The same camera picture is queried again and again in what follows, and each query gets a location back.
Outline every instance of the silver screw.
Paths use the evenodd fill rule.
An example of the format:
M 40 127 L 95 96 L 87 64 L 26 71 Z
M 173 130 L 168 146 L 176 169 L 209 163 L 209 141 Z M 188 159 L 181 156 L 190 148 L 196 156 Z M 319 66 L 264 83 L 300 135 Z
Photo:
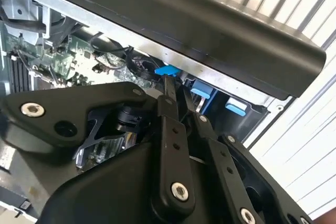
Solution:
M 246 222 L 247 224 L 256 224 L 256 219 L 251 214 L 251 212 L 249 210 L 247 210 L 246 208 L 242 208 L 241 211 L 240 211 L 240 214 L 241 214 L 244 222 Z
M 45 109 L 40 104 L 28 102 L 21 106 L 21 112 L 31 118 L 39 118 L 44 115 Z
M 231 143 L 234 143 L 236 141 L 233 136 L 227 136 L 227 139 L 229 139 Z
M 187 201 L 189 197 L 189 193 L 187 188 L 181 183 L 175 182 L 172 185 L 172 193 L 174 197 L 180 201 Z
M 301 221 L 302 221 L 303 224 L 309 224 L 309 222 L 307 222 L 304 217 L 301 217 Z
M 142 95 L 142 92 L 138 89 L 133 89 L 133 93 L 135 93 L 137 95 Z
M 205 122 L 205 123 L 208 121 L 208 119 L 203 115 L 200 115 L 199 119 L 201 119 L 202 122 Z

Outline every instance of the silver metal panel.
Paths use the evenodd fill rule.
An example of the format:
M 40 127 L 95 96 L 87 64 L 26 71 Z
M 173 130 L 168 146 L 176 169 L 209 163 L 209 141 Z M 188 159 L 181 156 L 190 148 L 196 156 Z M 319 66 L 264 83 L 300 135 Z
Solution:
M 9 170 L 15 149 L 0 139 L 0 168 Z
M 38 20 L 38 7 L 31 0 L 1 0 L 2 6 L 11 19 Z M 20 34 L 25 38 L 25 41 L 35 45 L 38 40 L 38 33 L 31 31 L 19 30 L 7 26 L 8 33 L 19 37 Z

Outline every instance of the motherboard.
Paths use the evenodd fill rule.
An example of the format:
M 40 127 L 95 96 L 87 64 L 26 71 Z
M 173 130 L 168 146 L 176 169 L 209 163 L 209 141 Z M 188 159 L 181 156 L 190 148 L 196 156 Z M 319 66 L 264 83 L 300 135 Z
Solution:
M 70 35 L 58 48 L 33 46 L 23 37 L 7 34 L 6 52 L 12 60 L 22 60 L 36 78 L 52 84 L 51 88 L 131 81 L 143 89 L 153 82 L 138 78 L 124 60 L 112 53 L 97 52 L 89 42 Z

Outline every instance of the blue tab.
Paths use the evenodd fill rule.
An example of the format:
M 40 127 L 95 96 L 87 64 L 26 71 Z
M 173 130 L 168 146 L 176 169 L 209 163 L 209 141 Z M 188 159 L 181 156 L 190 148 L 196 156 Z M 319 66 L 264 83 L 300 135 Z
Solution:
M 162 76 L 164 74 L 167 74 L 169 76 L 171 75 L 174 75 L 174 74 L 177 74 L 180 72 L 180 69 L 172 66 L 172 65 L 167 65 L 167 66 L 164 66 L 162 68 L 157 68 L 155 69 L 155 73 Z
M 205 99 L 209 99 L 213 90 L 214 89 L 208 84 L 205 84 L 204 82 L 200 80 L 196 80 L 193 84 L 191 92 L 198 94 L 204 97 Z
M 244 110 L 242 110 L 241 108 L 238 108 L 232 104 L 227 104 L 225 105 L 225 108 L 227 108 L 228 110 L 231 110 L 232 112 L 240 115 L 240 116 L 245 116 L 246 112 Z

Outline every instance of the black metal arm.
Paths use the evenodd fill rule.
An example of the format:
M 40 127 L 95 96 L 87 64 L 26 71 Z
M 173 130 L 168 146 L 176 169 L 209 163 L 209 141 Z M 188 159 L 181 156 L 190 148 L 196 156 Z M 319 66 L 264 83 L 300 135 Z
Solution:
M 157 100 L 124 82 L 18 93 L 2 111 L 3 139 L 20 155 L 13 174 L 23 179 L 30 169 L 36 180 L 20 183 L 33 206 L 45 204 L 38 223 L 312 223 L 241 143 L 216 136 L 172 77 Z M 52 187 L 42 178 L 64 174 L 81 148 L 125 132 L 138 144 Z

